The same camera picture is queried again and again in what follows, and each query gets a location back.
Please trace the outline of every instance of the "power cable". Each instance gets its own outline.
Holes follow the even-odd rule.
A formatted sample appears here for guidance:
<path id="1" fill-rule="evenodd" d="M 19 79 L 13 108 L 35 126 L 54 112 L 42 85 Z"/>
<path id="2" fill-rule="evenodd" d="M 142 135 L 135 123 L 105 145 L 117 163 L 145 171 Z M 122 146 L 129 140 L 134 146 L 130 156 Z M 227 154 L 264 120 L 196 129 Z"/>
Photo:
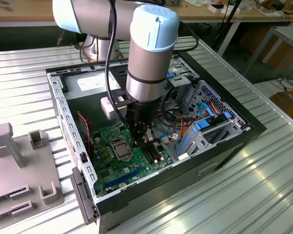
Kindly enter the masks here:
<path id="1" fill-rule="evenodd" d="M 195 45 L 193 47 L 190 47 L 187 49 L 174 50 L 173 53 L 188 52 L 188 51 L 195 50 L 199 46 L 199 37 L 195 34 L 195 32 L 186 23 L 183 23 L 182 21 L 180 21 L 180 24 L 183 24 L 187 28 L 187 30 L 189 30 L 191 32 L 193 38 L 195 39 Z"/>
<path id="2" fill-rule="evenodd" d="M 225 21 L 225 18 L 226 18 L 226 15 L 227 15 L 227 12 L 228 12 L 228 9 L 229 9 L 229 1 L 228 1 L 228 4 L 227 4 L 227 8 L 226 8 L 226 12 L 225 12 L 225 15 L 223 17 L 223 21 L 221 22 L 217 32 L 216 32 L 216 35 L 214 37 L 214 40 L 213 40 L 213 44 L 215 43 L 216 39 L 219 37 L 219 33 L 220 33 L 220 29 L 222 28 L 223 24 L 224 24 L 224 21 Z"/>
<path id="3" fill-rule="evenodd" d="M 118 115 L 119 119 L 126 124 L 126 119 L 122 116 L 121 112 L 118 110 L 110 86 L 109 86 L 109 75 L 108 75 L 108 71 L 109 71 L 109 62 L 111 59 L 111 54 L 112 54 L 112 50 L 113 50 L 113 45 L 114 45 L 114 40 L 115 40 L 115 36 L 116 36 L 116 27 L 117 27 L 117 14 L 116 14 L 116 8 L 115 8 L 115 2 L 114 0 L 108 0 L 109 4 L 110 4 L 110 13 L 112 15 L 112 34 L 111 34 L 111 40 L 108 46 L 108 51 L 107 51 L 107 56 L 106 56 L 106 61 L 105 61 L 105 86 L 106 86 L 106 91 L 107 91 L 107 97 L 108 100 L 110 101 L 114 111 L 116 112 L 116 114 Z"/>
<path id="4" fill-rule="evenodd" d="M 236 0 L 235 5 L 233 6 L 233 9 L 225 23 L 225 25 L 222 27 L 222 30 L 220 31 L 220 34 L 218 36 L 218 38 L 216 38 L 215 42 L 212 45 L 212 49 L 215 50 L 217 45 L 219 44 L 220 40 L 222 39 L 222 37 L 226 34 L 226 32 L 228 31 L 229 27 L 230 27 L 230 21 L 233 18 L 234 13 L 236 12 L 236 9 L 238 9 L 240 3 L 242 0 Z"/>

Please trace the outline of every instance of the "floor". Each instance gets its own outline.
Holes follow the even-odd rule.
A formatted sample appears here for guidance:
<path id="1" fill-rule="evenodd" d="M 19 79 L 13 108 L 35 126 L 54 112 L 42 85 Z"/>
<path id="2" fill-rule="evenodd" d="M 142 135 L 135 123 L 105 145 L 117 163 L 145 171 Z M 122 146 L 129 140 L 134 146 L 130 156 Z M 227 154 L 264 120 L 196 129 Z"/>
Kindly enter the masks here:
<path id="1" fill-rule="evenodd" d="M 218 24 L 210 23 L 212 27 L 208 27 L 205 24 L 190 24 L 194 32 L 209 46 L 212 45 L 214 36 L 218 30 Z M 180 36 L 189 36 L 189 32 L 185 30 L 179 32 Z M 238 44 L 238 40 L 232 40 L 229 46 L 227 47 L 224 55 L 224 59 L 230 63 L 237 71 L 242 72 L 246 66 L 251 54 L 244 49 L 244 47 Z M 284 76 L 289 74 L 288 70 L 285 71 L 275 71 L 257 60 L 253 65 L 253 68 L 247 73 L 246 78 L 251 83 L 259 83 L 268 78 L 275 78 L 278 74 L 283 74 Z"/>

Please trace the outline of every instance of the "red wire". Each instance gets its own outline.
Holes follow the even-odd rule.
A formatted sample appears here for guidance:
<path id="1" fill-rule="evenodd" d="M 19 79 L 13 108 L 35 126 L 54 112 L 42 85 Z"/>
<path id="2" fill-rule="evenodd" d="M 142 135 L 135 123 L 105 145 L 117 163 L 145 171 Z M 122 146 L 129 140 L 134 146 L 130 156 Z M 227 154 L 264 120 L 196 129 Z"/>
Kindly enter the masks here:
<path id="1" fill-rule="evenodd" d="M 88 154 L 90 154 L 90 132 L 89 132 L 89 128 L 88 128 L 88 124 L 87 124 L 87 121 L 86 119 L 79 113 L 77 113 L 79 115 L 80 118 L 83 119 L 84 121 L 84 124 L 86 125 L 86 128 L 87 128 L 87 134 L 88 134 L 88 143 L 89 143 L 89 147 L 88 147 Z"/>

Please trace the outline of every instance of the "robot end effector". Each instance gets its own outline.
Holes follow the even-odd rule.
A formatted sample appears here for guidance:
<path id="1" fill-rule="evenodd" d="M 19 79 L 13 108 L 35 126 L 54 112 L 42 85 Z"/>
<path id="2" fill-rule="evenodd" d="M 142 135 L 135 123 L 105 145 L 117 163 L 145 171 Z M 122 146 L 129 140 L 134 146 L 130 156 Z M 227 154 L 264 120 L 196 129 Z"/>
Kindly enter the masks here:
<path id="1" fill-rule="evenodd" d="M 58 1 L 53 1 L 53 11 Z M 57 20 L 55 13 L 60 27 L 78 33 L 110 36 L 112 17 L 108 1 L 72 0 L 68 6 L 76 17 L 67 17 L 70 22 L 66 24 L 71 25 L 68 28 Z M 116 0 L 115 7 L 118 20 L 116 38 L 128 39 L 126 37 L 130 33 L 126 98 L 131 102 L 126 107 L 126 121 L 135 144 L 140 145 L 153 138 L 150 135 L 151 123 L 158 111 L 173 47 L 178 38 L 179 17 L 170 9 L 157 5 Z M 90 13 L 94 9 L 100 11 L 100 18 Z M 106 112 L 110 107 L 106 105 L 111 100 L 106 99 L 103 98 L 101 104 L 105 115 L 110 116 Z"/>

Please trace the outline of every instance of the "slotted aluminum surface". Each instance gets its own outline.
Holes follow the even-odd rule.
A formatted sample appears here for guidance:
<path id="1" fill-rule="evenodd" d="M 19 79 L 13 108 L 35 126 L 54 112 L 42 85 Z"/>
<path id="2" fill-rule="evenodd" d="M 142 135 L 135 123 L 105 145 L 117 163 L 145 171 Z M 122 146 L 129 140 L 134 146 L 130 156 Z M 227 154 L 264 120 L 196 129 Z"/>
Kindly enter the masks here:
<path id="1" fill-rule="evenodd" d="M 180 38 L 177 48 L 193 46 Z M 129 43 L 120 43 L 127 56 Z M 293 122 L 202 41 L 190 54 L 231 92 L 267 131 L 228 165 L 111 233 L 293 233 Z M 85 226 L 68 179 L 72 163 L 52 107 L 45 68 L 80 63 L 73 47 L 0 52 L 0 123 L 14 135 L 46 130 L 65 202 L 0 233 L 96 233 Z"/>
<path id="2" fill-rule="evenodd" d="M 273 33 L 293 46 L 293 27 L 276 27 Z"/>

